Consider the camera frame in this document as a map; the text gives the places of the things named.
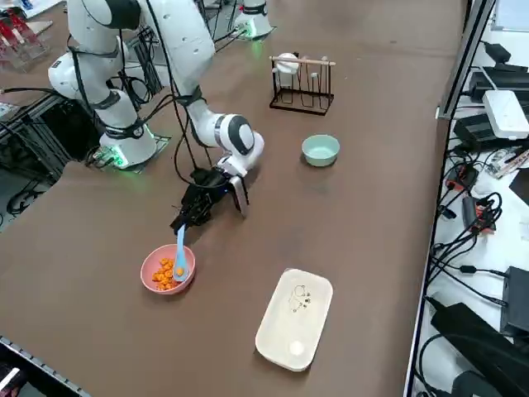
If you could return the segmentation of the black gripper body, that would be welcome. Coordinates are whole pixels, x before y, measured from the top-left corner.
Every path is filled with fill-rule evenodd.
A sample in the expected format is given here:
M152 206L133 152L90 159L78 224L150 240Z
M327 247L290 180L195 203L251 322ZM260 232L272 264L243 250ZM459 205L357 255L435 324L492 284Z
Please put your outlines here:
M181 200L183 210L209 210L227 193L229 174L217 167L198 168L190 176L193 182Z

